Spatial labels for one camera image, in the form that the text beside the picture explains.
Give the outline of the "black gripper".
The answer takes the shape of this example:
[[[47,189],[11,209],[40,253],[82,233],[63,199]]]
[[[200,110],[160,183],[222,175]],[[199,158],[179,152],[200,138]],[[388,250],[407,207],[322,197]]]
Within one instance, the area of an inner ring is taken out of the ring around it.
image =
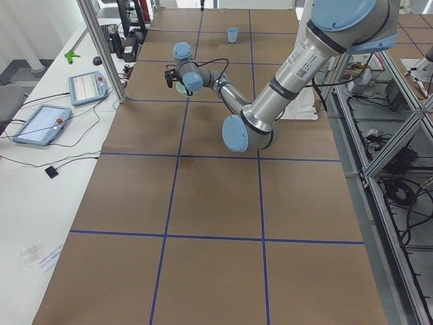
[[[164,78],[168,88],[173,88],[173,84],[179,82],[179,74],[176,66],[166,66]]]

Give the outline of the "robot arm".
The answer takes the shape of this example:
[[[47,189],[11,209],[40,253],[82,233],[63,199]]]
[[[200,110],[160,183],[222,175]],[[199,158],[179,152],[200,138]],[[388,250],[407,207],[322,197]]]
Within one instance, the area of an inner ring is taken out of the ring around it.
[[[173,48],[175,67],[165,70],[168,87],[188,95],[212,89],[231,111],[222,138],[232,152],[264,150],[277,139],[277,118],[333,56],[374,53],[396,43],[399,1],[313,1],[305,36],[258,97],[250,102],[224,72],[202,68],[186,42]]]

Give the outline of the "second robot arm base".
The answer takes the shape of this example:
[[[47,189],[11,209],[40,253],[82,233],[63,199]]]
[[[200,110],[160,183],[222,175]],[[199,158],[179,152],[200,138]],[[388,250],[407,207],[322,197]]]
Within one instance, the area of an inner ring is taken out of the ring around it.
[[[422,59],[402,59],[401,62],[415,79],[428,82],[432,78],[432,47]]]

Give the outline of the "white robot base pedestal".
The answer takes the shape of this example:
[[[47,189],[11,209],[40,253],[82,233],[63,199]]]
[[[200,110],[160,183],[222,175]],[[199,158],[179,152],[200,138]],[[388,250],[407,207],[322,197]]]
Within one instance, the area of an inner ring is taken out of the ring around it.
[[[312,87],[305,87],[286,107],[281,120],[316,121],[315,92]]]

